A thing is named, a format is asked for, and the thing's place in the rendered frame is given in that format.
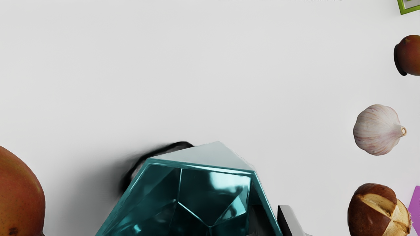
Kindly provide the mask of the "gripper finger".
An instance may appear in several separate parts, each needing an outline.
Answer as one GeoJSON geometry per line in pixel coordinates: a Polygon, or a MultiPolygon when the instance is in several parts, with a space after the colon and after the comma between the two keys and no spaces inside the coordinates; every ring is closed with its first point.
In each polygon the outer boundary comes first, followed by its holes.
{"type": "Polygon", "coordinates": [[[279,205],[277,221],[283,236],[312,236],[303,231],[294,211],[289,205],[279,205]]]}

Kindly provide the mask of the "brown pretzel bread roll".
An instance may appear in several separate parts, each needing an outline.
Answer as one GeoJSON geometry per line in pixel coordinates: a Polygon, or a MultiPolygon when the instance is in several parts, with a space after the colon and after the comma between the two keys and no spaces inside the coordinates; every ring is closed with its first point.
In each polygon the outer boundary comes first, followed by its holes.
{"type": "Polygon", "coordinates": [[[351,198],[347,224],[350,236],[408,236],[411,215],[390,187],[366,183],[351,198]]]}

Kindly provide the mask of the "purple flat block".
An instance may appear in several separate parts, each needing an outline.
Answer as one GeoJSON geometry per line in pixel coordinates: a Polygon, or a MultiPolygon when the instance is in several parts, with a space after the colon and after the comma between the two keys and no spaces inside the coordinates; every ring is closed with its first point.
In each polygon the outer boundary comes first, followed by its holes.
{"type": "Polygon", "coordinates": [[[408,211],[411,214],[411,225],[420,236],[420,186],[414,188],[408,211]]]}

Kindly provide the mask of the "white garlic bulb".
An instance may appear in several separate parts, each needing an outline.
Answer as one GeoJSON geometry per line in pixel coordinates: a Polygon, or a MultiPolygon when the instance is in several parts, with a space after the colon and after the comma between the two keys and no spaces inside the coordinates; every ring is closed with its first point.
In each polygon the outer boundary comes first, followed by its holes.
{"type": "Polygon", "coordinates": [[[381,104],[363,110],[353,127],[356,145],[375,156],[389,153],[407,133],[407,129],[400,124],[397,112],[381,104]]]}

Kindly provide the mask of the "small red-green mango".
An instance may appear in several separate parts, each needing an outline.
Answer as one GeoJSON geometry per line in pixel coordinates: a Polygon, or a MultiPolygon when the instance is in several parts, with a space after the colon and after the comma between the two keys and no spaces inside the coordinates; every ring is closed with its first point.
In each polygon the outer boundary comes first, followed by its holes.
{"type": "Polygon", "coordinates": [[[398,72],[420,76],[420,35],[404,37],[394,48],[393,58],[398,72]]]}

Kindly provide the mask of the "large red-orange mango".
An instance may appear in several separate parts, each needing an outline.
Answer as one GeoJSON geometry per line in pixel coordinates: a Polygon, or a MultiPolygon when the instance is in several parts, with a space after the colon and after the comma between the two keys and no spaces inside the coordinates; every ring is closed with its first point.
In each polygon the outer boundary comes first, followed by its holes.
{"type": "Polygon", "coordinates": [[[45,236],[46,200],[36,175],[0,146],[0,236],[45,236]]]}

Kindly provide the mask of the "green square frame block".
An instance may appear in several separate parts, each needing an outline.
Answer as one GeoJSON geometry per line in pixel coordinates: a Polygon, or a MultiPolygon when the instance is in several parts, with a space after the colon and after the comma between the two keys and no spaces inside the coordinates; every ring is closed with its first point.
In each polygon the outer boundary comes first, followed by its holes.
{"type": "Polygon", "coordinates": [[[397,0],[400,14],[408,14],[420,10],[420,0],[397,0]]]}

